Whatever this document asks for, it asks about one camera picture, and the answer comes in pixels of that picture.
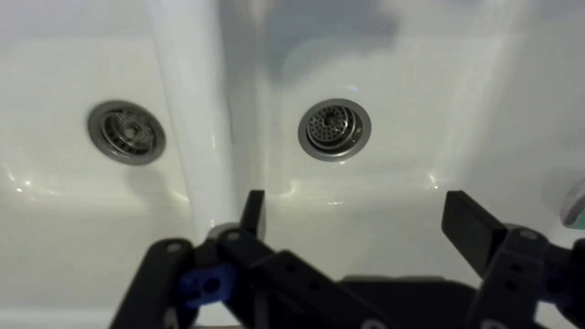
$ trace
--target drain strainer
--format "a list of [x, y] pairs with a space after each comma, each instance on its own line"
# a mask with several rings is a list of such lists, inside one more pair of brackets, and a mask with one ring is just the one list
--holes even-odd
[[109, 101], [95, 107], [88, 131], [97, 148], [127, 165], [145, 165], [164, 150], [164, 131], [157, 119], [142, 107], [125, 101]]
[[366, 110], [341, 98], [322, 101], [302, 117], [298, 140], [310, 156], [340, 161], [364, 147], [371, 132]]

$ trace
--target sink drain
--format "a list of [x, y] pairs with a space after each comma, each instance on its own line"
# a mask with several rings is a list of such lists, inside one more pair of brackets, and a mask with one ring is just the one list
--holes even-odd
[[126, 165], [145, 165], [163, 153], [163, 128], [152, 114], [136, 104], [125, 101], [99, 104], [91, 111], [87, 125], [95, 146]]
[[310, 156], [340, 161], [356, 154], [370, 137], [370, 117], [363, 107], [340, 98], [314, 105], [302, 117], [298, 140]]

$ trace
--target white porcelain surface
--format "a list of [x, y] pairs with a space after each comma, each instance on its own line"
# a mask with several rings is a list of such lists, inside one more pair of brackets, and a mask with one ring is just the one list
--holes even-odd
[[[271, 246], [335, 279], [441, 275], [476, 285], [440, 229], [453, 189], [557, 244], [584, 236], [558, 219], [585, 176], [584, 2], [205, 3], [219, 3], [226, 71], [215, 96], [228, 99], [238, 205], [249, 189], [267, 190]], [[190, 33], [200, 31], [173, 37], [189, 43]], [[173, 58], [197, 65], [191, 55]], [[371, 137], [345, 162], [319, 162], [299, 146], [297, 124], [338, 97], [368, 111]], [[551, 307], [538, 320], [570, 328]]]
[[[143, 167], [86, 131], [105, 100], [167, 132]], [[0, 4], [0, 328], [105, 328], [146, 248], [195, 237], [146, 4]]]

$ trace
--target sink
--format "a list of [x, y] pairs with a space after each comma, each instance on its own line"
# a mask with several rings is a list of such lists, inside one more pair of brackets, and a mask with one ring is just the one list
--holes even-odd
[[[5, 3], [0, 31], [0, 327], [105, 328], [149, 245], [195, 236], [147, 6]], [[160, 158], [100, 153], [107, 100], [159, 120]]]
[[[441, 233], [448, 190], [553, 243], [585, 236], [559, 220], [585, 175], [582, 2], [153, 0], [151, 13], [183, 165], [221, 160], [185, 177], [192, 201], [224, 201], [208, 211], [218, 222], [265, 189], [266, 242], [334, 279], [470, 285], [479, 278]], [[367, 111], [371, 135], [324, 162], [298, 125], [335, 98]], [[571, 327], [545, 304], [538, 321]]]

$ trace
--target white sink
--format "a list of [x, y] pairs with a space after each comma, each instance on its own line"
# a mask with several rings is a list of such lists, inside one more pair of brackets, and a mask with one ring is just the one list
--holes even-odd
[[[190, 198], [235, 191], [219, 221], [266, 189], [266, 242], [334, 279], [471, 285], [479, 278], [441, 233], [448, 190], [554, 243], [585, 236], [558, 216], [585, 175], [581, 1], [153, 0], [151, 13], [184, 165], [224, 161], [187, 175]], [[330, 98], [372, 122], [343, 162], [315, 160], [297, 138]], [[538, 320], [570, 328], [550, 306]]]
[[[105, 328], [148, 246], [195, 231], [147, 6], [0, 7], [0, 327]], [[98, 151], [86, 121], [106, 100], [158, 118], [158, 160]]]

